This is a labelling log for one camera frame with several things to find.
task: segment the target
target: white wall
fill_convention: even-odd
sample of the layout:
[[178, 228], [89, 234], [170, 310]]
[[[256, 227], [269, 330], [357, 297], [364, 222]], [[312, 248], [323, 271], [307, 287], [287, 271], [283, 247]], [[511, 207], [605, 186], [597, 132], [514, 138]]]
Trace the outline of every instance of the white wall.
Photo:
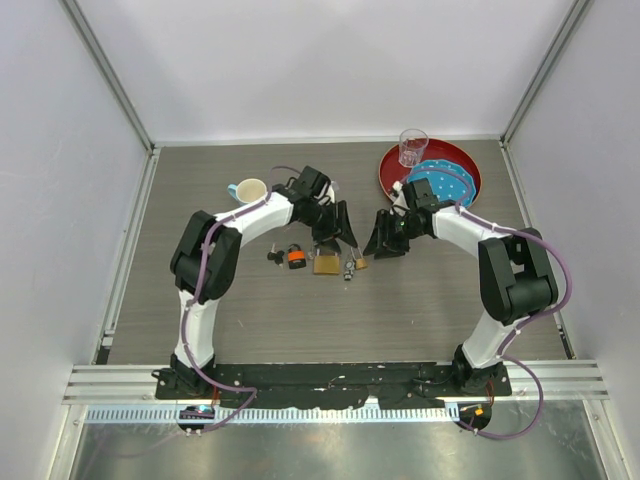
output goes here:
[[80, 0], [155, 140], [498, 134], [571, 0]]
[[575, 277], [565, 312], [571, 342], [580, 356], [598, 360], [626, 420], [634, 446], [627, 453], [634, 455], [640, 445], [638, 19], [639, 2], [593, 2], [512, 143], [536, 223], [565, 253]]
[[53, 0], [0, 2], [0, 465], [42, 479], [144, 152]]

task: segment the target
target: coffee cup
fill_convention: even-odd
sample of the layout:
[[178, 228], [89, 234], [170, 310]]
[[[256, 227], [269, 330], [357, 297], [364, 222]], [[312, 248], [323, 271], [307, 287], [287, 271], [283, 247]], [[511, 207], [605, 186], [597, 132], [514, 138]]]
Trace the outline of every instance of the coffee cup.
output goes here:
[[227, 192], [240, 205], [246, 205], [264, 197], [267, 194], [267, 186], [257, 178], [247, 178], [237, 185], [230, 184], [227, 187]]

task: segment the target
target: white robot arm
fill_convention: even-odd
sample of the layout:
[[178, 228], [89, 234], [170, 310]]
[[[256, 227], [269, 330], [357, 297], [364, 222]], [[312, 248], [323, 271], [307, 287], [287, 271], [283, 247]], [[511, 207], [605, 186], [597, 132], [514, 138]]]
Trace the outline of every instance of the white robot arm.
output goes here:
[[[168, 390], [174, 391], [176, 398], [185, 393], [199, 396], [208, 388], [192, 367], [195, 365], [203, 371], [213, 368], [216, 311], [233, 282], [240, 248], [269, 230], [294, 221], [311, 227], [317, 245], [338, 253], [340, 247], [336, 240], [354, 248], [358, 246], [346, 202], [336, 202], [331, 180], [311, 167], [305, 167], [286, 185], [274, 186], [268, 200], [263, 198], [215, 216], [199, 211], [191, 217], [170, 265], [180, 291], [181, 318], [188, 317], [188, 322], [171, 356], [170, 368], [154, 374], [159, 384], [170, 385]], [[202, 246], [216, 224], [218, 227], [211, 238], [213, 249], [203, 265]], [[196, 292], [199, 283], [201, 288]], [[191, 358], [185, 350], [187, 339]]]
[[[390, 210], [378, 211], [364, 254], [395, 257], [423, 235], [447, 240], [478, 259], [485, 311], [472, 335], [454, 354], [454, 379], [477, 390], [493, 375], [518, 325], [553, 304], [558, 288], [546, 251], [517, 235], [499, 233], [461, 215], [452, 201], [440, 202], [427, 179], [402, 185]], [[540, 237], [534, 229], [524, 232]], [[514, 272], [512, 266], [523, 266]]]

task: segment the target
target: red tray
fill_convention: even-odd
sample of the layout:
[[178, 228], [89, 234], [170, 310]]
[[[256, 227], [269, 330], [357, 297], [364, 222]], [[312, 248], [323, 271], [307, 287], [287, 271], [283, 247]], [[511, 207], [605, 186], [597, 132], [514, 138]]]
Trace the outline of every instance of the red tray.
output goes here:
[[[380, 186], [390, 200], [392, 200], [390, 192], [392, 191], [393, 184], [402, 180], [411, 171], [411, 168], [403, 167], [400, 165], [400, 162], [398, 162], [398, 150], [398, 145], [391, 147], [391, 149], [385, 153], [384, 157], [382, 157], [378, 169]], [[473, 197], [473, 202], [475, 202], [482, 189], [482, 176], [480, 175], [480, 170], [478, 170], [476, 162], [474, 162], [466, 152], [455, 145], [445, 142], [444, 140], [438, 140], [437, 138], [430, 138], [429, 145], [427, 145], [427, 149], [422, 155], [422, 160], [438, 160], [441, 158], [457, 163], [473, 177], [473, 182], [476, 186], [476, 195]]]

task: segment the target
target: gray tabletop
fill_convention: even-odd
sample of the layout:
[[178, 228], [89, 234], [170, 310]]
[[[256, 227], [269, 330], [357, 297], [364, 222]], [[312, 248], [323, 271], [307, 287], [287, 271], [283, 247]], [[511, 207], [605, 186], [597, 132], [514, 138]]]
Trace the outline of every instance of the gray tabletop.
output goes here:
[[[498, 142], [455, 142], [483, 178], [471, 210], [522, 227]], [[377, 166], [389, 143], [165, 148], [161, 152], [109, 358], [113, 364], [167, 363], [178, 338], [179, 301], [169, 260], [189, 217], [235, 208], [229, 183], [267, 180], [276, 164], [311, 165], [338, 182], [353, 230], [364, 245], [376, 211], [389, 202]], [[286, 180], [280, 174], [279, 181]], [[472, 332], [482, 305], [474, 258], [447, 242], [423, 237], [403, 258], [368, 260], [351, 282], [290, 271], [266, 260], [279, 248], [311, 246], [302, 225], [270, 232], [242, 249], [233, 286], [217, 315], [214, 346], [220, 362], [341, 362], [449, 360]], [[510, 353], [560, 359], [553, 319], [532, 325]]]

